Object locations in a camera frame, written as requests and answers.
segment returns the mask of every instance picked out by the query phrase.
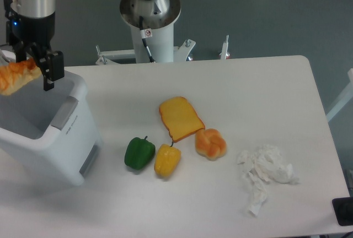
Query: croissant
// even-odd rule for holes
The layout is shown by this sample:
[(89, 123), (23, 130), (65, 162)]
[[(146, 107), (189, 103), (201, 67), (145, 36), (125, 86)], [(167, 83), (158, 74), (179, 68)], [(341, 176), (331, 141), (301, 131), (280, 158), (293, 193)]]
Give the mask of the croissant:
[(41, 71), (33, 58), (0, 66), (0, 94), (11, 95), (40, 75)]

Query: green bell pepper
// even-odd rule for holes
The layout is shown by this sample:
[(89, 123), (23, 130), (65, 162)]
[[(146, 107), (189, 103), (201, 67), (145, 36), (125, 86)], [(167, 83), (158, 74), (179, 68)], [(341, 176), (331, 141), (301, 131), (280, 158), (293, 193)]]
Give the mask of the green bell pepper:
[(136, 137), (129, 142), (124, 158), (125, 165), (140, 170), (153, 159), (156, 147), (146, 139), (147, 136), (144, 139)]

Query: white paper towel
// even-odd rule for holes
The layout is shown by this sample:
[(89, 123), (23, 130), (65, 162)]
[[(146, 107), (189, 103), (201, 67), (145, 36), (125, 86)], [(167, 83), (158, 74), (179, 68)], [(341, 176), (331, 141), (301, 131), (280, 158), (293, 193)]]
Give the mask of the white paper towel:
[(242, 165), (243, 172), (249, 176), (252, 187), (252, 201), (249, 211), (255, 216), (259, 214), (262, 204), (268, 197), (264, 182), (274, 180), (281, 184), (298, 184), (299, 178), (295, 176), (292, 164), (287, 164), (278, 147), (263, 145), (254, 153), (242, 151), (237, 159)]

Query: plastic toy food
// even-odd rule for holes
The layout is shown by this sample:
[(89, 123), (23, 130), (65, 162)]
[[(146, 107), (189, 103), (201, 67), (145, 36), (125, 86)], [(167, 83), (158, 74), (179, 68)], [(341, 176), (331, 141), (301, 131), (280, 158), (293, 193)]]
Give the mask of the plastic toy food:
[(147, 136), (144, 139), (136, 137), (130, 141), (125, 153), (125, 165), (140, 170), (152, 160), (156, 147), (146, 139)]
[(0, 66), (0, 94), (11, 95), (40, 75), (40, 69), (32, 58)]
[(159, 113), (175, 143), (205, 128), (192, 105), (181, 96), (163, 102)]
[(181, 151), (167, 144), (162, 144), (158, 150), (154, 170), (157, 175), (162, 177), (170, 176), (178, 165)]
[(214, 161), (226, 154), (227, 144), (216, 129), (201, 129), (195, 134), (196, 151)]

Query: yellow bell pepper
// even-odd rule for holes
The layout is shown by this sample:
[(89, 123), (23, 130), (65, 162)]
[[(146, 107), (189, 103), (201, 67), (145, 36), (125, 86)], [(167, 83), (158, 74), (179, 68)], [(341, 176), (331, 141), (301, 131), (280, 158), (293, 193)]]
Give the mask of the yellow bell pepper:
[(167, 144), (162, 144), (158, 150), (154, 170), (161, 177), (170, 176), (181, 158), (181, 151)]

